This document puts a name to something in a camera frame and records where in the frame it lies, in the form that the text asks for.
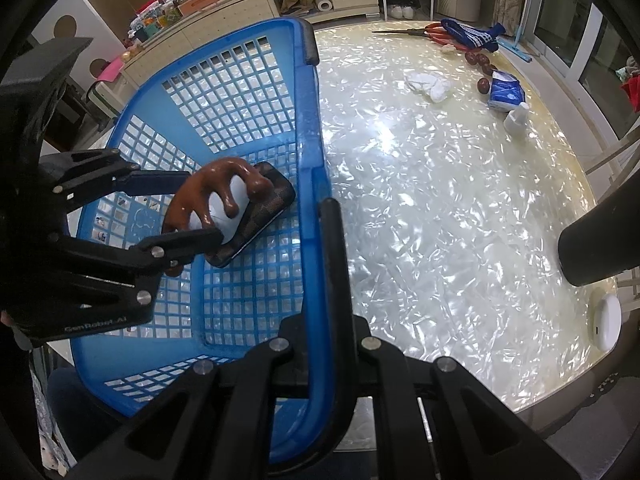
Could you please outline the person left hand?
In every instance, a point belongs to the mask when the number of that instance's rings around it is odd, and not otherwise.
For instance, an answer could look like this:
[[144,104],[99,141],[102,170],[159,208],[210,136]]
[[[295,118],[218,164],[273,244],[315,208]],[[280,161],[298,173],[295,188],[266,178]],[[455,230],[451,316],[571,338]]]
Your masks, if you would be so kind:
[[9,313],[6,311],[1,312],[1,323],[4,324],[5,326],[9,326],[9,328],[12,328],[14,332],[18,331],[18,328],[16,327],[13,321],[13,318],[11,318],[11,315],[9,315]]

